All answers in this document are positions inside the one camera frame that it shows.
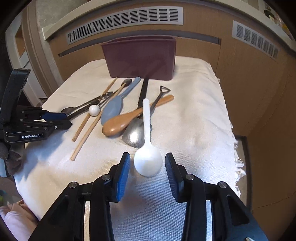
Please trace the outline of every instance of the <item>tongs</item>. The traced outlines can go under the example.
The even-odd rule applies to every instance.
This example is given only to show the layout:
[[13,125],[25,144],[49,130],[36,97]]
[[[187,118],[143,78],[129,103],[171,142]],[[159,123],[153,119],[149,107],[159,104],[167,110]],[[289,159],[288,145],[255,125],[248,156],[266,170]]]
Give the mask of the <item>tongs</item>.
[[74,111],[68,113],[67,119],[71,120],[71,119],[77,117],[78,115],[81,115],[82,113],[86,112],[91,105],[94,105],[94,104],[98,105],[101,108],[113,96],[113,94],[114,93],[112,91],[110,91],[110,92],[100,95],[90,101],[87,101],[86,103],[76,107]]

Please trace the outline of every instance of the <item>white tablecloth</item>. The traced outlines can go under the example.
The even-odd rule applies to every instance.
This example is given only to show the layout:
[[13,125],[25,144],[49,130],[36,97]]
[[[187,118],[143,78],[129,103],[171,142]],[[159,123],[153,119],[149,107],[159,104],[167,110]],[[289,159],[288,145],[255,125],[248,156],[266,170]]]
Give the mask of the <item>white tablecloth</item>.
[[[78,106],[100,95],[111,81],[105,60],[90,62],[76,71],[43,108],[58,112]],[[111,90],[116,90],[122,81],[118,79]],[[152,144],[161,150],[163,158],[172,152],[176,162],[189,173],[209,183],[225,181],[239,195],[236,140],[219,79],[210,64],[200,59],[176,57],[172,80],[149,81],[147,98],[151,102],[158,96],[160,85],[170,88],[175,99],[156,108],[151,117]],[[142,80],[124,99],[122,113],[137,107],[141,86]],[[72,142],[85,115],[74,119],[69,130],[56,131],[48,140],[26,146],[23,166],[15,180],[19,193],[39,219],[71,181],[93,182],[118,164],[123,152],[129,152],[133,159],[136,149],[125,144],[121,137],[106,138],[99,122],[76,160],[70,161],[73,150],[94,120],[91,117],[78,140]],[[115,240],[180,240],[185,207],[186,204],[178,204],[172,197],[164,165],[159,174],[150,178],[140,176],[131,165],[122,201],[111,204]],[[207,237],[211,240],[208,204],[207,208]]]

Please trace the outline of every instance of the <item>blue gripper pad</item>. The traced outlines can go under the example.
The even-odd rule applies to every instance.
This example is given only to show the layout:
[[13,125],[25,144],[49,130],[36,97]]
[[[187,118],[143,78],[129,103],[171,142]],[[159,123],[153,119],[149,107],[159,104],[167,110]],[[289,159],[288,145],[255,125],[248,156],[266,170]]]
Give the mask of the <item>blue gripper pad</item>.
[[118,176],[117,183],[114,183],[117,201],[120,201],[124,195],[124,191],[126,189],[126,181],[128,179],[128,173],[129,173],[130,166],[131,166],[131,156],[130,156],[130,154],[125,152],[122,155],[120,163],[117,167],[117,171],[121,171],[121,172],[118,173],[116,171],[116,174],[119,174],[119,175],[117,175]]
[[171,152],[165,156],[165,168],[170,183],[170,189],[176,202],[185,202],[184,200],[184,180],[183,176],[187,174],[186,169],[177,165]]
[[48,112],[42,115],[42,118],[45,121],[58,121],[58,120],[64,120],[67,118],[67,115],[65,113],[55,113],[55,112]]

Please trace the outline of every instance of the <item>logo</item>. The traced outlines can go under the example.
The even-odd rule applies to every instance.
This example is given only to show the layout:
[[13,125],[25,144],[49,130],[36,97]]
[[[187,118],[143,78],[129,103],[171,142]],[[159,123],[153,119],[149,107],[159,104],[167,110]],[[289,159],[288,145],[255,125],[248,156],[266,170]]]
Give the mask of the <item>logo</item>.
[[22,136],[22,139],[38,138],[38,137],[41,137],[41,134]]

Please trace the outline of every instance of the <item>white ball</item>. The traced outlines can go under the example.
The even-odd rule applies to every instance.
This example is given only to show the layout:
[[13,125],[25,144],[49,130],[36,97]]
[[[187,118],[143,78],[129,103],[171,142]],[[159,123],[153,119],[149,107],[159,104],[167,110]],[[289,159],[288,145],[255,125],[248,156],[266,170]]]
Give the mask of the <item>white ball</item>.
[[93,104],[89,107],[89,113],[91,116],[97,116],[100,113],[101,109],[97,105]]

